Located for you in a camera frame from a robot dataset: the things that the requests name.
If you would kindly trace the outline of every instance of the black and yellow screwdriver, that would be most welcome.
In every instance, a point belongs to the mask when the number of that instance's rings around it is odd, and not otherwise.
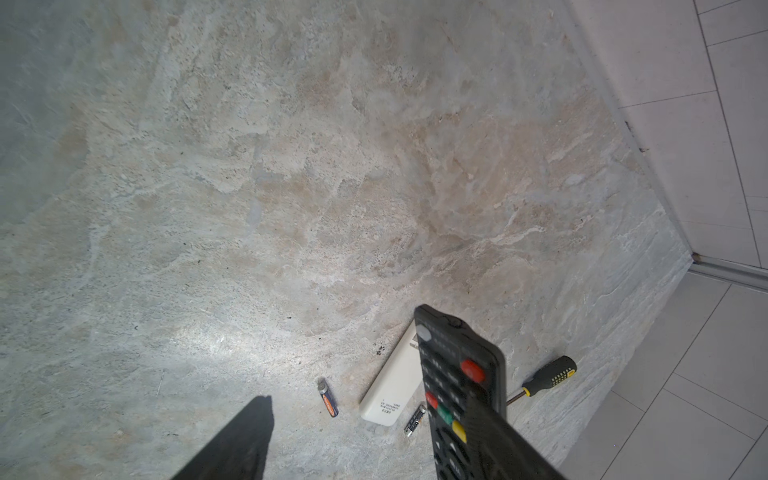
[[[523,391],[513,396],[507,401],[507,405],[519,399],[522,396],[534,396],[541,390],[550,389],[563,380],[573,376],[576,373],[576,362],[571,357],[563,355],[554,362],[541,367],[533,378],[523,383]]]

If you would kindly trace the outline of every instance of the tile floor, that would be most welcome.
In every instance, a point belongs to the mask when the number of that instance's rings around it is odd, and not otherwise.
[[[768,268],[768,0],[563,0],[695,252]]]
[[[766,480],[768,293],[688,273],[561,465],[569,480]]]

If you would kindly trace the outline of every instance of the black remote control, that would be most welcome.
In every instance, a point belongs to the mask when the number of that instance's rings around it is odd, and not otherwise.
[[[502,351],[461,319],[414,311],[439,480],[564,480],[506,421]]]

